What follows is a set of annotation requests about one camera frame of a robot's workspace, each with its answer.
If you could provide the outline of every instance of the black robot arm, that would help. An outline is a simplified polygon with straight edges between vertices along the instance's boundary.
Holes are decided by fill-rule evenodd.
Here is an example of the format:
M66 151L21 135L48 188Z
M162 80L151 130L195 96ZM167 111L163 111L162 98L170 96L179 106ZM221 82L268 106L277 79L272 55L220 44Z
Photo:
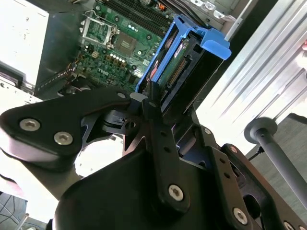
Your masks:
M120 160L65 192L54 229L306 228L238 148L216 144L193 109L166 126L158 95L156 83L145 95L104 88L0 116L2 150L54 173L72 167L87 145L124 136Z

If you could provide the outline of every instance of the green circuit board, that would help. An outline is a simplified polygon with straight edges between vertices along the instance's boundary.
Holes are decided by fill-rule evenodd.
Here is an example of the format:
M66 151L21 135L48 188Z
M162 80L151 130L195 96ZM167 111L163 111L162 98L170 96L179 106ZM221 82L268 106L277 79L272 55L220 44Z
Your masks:
M162 90L165 87L170 88L172 86L172 84L175 82L175 80L187 64L187 61L185 60L185 58L183 58L183 55L188 46L189 38L187 37L178 46L176 52L174 53L174 57L170 60L158 81Z
M76 73L95 85L113 85L133 92L163 38L103 3L97 2L94 11L89 16L93 20L85 23L87 39L81 47ZM107 43L110 33L114 35Z

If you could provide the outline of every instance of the black metal bracket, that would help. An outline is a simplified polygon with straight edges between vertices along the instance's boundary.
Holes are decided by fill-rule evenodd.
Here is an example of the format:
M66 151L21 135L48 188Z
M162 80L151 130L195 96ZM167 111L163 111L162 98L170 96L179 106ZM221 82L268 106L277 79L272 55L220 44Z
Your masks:
M252 230L251 218L227 155L212 147L206 147L206 152L210 156L226 222L237 230Z
M260 219L262 229L283 230L289 224L293 229L300 229L306 224L295 214L286 202L277 194L272 186L263 178L252 163L235 146L225 144L221 151L244 175L246 183L240 186L245 201L250 205L250 213L254 219Z
M159 87L152 83L152 89L150 95ZM35 125L37 130L27 127ZM6 111L0 116L0 127L7 140L1 148L8 155L53 171L70 168L82 148L112 134L125 136L124 154L135 151L144 140L154 165L160 206L174 214L189 209L172 130L163 124L159 104L144 95L129 96L117 88L84 91ZM63 138L71 142L55 140L59 132L65 132Z

